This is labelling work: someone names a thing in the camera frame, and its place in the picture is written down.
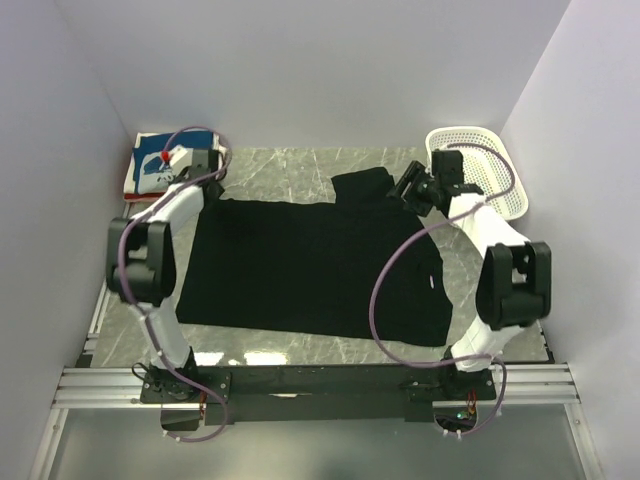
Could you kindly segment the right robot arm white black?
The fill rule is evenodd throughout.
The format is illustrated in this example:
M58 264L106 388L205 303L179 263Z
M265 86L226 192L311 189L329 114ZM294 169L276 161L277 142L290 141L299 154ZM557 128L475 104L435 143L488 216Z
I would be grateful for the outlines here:
M413 362L418 369L446 368L439 374L444 395L460 399L474 386L472 373L499 361L506 344L547 317L551 310L552 253L545 242L532 242L511 227L492 206L510 194L516 174L506 158L488 152L506 169L507 186L485 194L465 180L465 144L454 143L431 154L429 165L409 164L389 197L422 217L439 210L445 224L461 230L482 257L475 308L476 316L463 336L448 347L440 361Z

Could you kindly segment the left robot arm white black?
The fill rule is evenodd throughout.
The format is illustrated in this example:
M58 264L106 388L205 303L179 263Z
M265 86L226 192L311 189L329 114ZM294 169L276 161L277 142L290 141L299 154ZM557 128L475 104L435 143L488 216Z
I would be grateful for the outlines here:
M199 392L200 378L172 300L177 281L173 234L224 192L218 178L228 168L228 149L176 147L163 155L178 175L142 212L110 222L105 277L107 288L137 317L150 368L166 375L164 389L173 399L186 402Z

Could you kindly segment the black t shirt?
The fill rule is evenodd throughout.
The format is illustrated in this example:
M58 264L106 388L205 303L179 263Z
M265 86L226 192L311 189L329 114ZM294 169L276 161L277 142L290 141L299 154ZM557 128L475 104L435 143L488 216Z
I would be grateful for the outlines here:
M219 200L200 214L183 324L446 343L453 306L419 218L382 167L335 176L331 203Z

